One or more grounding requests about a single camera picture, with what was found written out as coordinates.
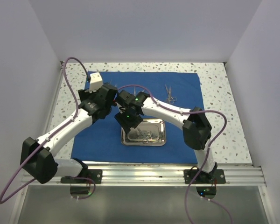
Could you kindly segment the steel instrument tray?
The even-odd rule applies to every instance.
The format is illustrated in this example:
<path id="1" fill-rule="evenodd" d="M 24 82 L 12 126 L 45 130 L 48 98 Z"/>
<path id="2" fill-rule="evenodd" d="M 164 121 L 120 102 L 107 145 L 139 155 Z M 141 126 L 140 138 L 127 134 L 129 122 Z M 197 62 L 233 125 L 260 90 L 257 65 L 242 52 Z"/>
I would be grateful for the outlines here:
<path id="1" fill-rule="evenodd" d="M 152 140 L 148 144 L 142 143 L 141 132 L 150 132 Z M 125 146 L 159 147 L 166 143 L 166 127 L 162 119 L 143 119 L 137 128 L 129 133 L 121 129 L 121 143 Z"/>

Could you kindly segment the blue cloth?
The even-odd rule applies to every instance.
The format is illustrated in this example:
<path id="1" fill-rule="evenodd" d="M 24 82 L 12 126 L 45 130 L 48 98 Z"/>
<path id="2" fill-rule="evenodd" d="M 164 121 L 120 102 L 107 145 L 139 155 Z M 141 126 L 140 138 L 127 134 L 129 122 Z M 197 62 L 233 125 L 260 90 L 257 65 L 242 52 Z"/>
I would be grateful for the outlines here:
<path id="1" fill-rule="evenodd" d="M 166 101 L 165 85 L 177 98 L 175 106 L 193 109 L 204 108 L 200 80 L 196 73 L 177 72 L 101 72 L 103 81 L 117 87 L 125 87 L 136 93 L 144 87 L 152 95 Z M 117 108 L 112 108 L 105 119 L 100 119 L 81 131 L 74 138 L 72 158 L 83 161 L 129 162 L 129 163 L 196 163 L 194 150 L 183 140 L 182 130 L 166 123 L 166 143 L 159 147 L 125 146 L 121 143 L 121 126 L 115 119 Z"/>

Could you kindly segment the steel surgical scissors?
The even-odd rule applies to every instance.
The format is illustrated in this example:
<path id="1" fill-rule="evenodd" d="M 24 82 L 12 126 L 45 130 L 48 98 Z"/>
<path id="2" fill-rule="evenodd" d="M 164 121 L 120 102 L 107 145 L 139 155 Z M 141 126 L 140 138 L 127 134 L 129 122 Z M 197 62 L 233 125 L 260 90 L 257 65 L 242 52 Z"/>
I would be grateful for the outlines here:
<path id="1" fill-rule="evenodd" d="M 165 102 L 172 105 L 172 104 L 174 104 L 174 102 L 177 101 L 177 98 L 172 96 L 170 86 L 168 87 L 167 85 L 165 85 L 165 88 L 166 88 L 166 92 L 168 95 Z"/>

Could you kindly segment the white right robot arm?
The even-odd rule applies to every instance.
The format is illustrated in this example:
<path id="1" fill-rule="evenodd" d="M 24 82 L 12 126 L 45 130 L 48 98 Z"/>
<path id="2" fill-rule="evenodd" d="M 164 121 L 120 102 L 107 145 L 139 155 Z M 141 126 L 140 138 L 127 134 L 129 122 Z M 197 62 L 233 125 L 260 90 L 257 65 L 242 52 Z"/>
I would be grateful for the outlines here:
<path id="1" fill-rule="evenodd" d="M 162 102 L 147 93 L 136 96 L 122 90 L 115 98 L 119 113 L 115 119 L 125 133 L 138 127 L 142 115 L 160 118 L 182 130 L 185 144 L 194 150 L 197 159 L 196 180 L 211 183 L 215 179 L 217 163 L 210 155 L 211 125 L 202 109 L 180 108 Z"/>

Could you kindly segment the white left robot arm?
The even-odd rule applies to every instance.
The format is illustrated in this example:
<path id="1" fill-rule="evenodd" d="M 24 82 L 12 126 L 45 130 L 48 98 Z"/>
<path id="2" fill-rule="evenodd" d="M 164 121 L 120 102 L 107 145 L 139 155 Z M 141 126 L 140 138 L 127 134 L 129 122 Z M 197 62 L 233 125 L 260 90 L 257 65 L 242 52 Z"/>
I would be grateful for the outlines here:
<path id="1" fill-rule="evenodd" d="M 29 137 L 23 142 L 21 168 L 41 184 L 53 177 L 66 177 L 77 183 L 83 183 L 90 177 L 87 166 L 81 160 L 56 159 L 55 156 L 77 134 L 110 114 L 118 89 L 104 84 L 96 92 L 79 90 L 78 93 L 81 102 L 64 122 L 36 140 Z"/>

